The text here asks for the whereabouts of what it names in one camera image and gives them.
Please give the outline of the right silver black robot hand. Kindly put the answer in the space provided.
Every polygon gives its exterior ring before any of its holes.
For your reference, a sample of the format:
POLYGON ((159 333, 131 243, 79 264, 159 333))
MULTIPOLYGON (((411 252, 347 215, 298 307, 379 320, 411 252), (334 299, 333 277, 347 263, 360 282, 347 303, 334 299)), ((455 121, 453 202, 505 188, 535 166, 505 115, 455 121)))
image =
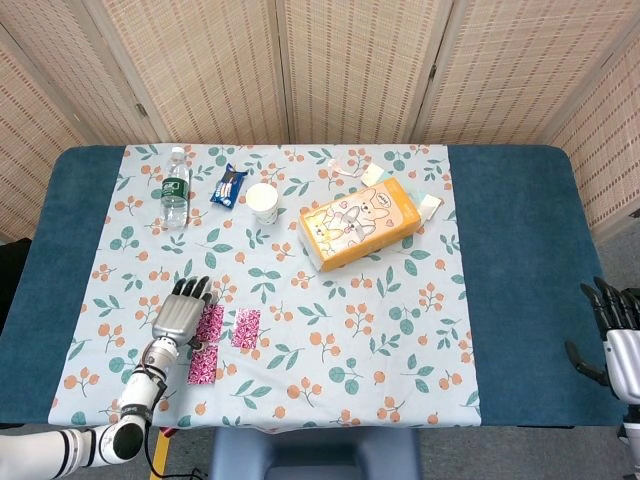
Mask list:
POLYGON ((639 406, 639 298, 630 289, 618 290, 601 277, 596 288, 582 283, 605 353, 606 369, 597 369, 581 356, 577 346, 565 341, 569 362, 576 371, 609 387, 613 395, 632 407, 639 406))

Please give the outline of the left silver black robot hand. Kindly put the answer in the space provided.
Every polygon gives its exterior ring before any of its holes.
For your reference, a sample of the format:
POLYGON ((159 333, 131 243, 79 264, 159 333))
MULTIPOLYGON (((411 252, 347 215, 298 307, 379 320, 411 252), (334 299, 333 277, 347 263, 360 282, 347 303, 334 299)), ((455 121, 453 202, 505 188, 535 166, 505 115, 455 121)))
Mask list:
POLYGON ((205 309, 212 303, 209 276, 180 278, 164 300, 152 322, 154 340, 169 339, 177 347, 188 344, 196 335, 205 309))

